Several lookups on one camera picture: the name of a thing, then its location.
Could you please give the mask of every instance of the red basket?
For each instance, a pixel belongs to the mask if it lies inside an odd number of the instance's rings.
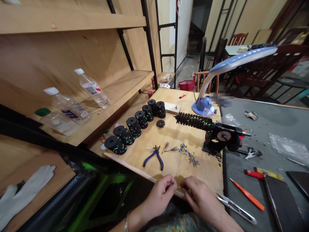
[[[180,90],[185,90],[185,91],[193,91],[195,86],[195,75],[193,76],[193,80],[189,80],[189,81],[182,81],[179,82],[178,84],[178,88]]]

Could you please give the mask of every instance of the blue-handled pliers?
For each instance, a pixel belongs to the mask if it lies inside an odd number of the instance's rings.
[[[160,155],[159,155],[159,149],[160,149],[160,146],[157,147],[157,145],[156,145],[156,146],[155,146],[155,151],[152,153],[152,155],[150,155],[147,159],[145,159],[145,161],[144,161],[144,163],[143,163],[143,167],[146,166],[147,161],[148,161],[151,157],[153,157],[155,154],[157,154],[157,157],[158,157],[158,159],[159,159],[159,161],[160,161],[160,164],[161,164],[161,171],[163,171],[163,161],[162,161],[162,159],[161,159],[161,157],[160,157]]]

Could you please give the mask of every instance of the white table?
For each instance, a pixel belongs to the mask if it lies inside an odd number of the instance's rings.
[[[240,47],[247,47],[247,46],[251,47],[251,45],[225,46],[225,51],[226,51],[228,56],[235,56],[235,55],[240,54],[238,52]]]

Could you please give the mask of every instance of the bracelet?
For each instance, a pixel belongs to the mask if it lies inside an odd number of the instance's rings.
[[[128,216],[129,216],[130,211],[128,212],[128,214],[126,215],[126,221],[125,221],[125,232],[129,232],[128,231]]]

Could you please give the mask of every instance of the small wooden block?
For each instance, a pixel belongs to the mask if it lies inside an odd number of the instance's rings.
[[[178,114],[180,111],[181,106],[180,105],[175,105],[175,104],[171,104],[168,102],[164,102],[165,104],[165,109],[168,113],[173,113],[173,114]]]

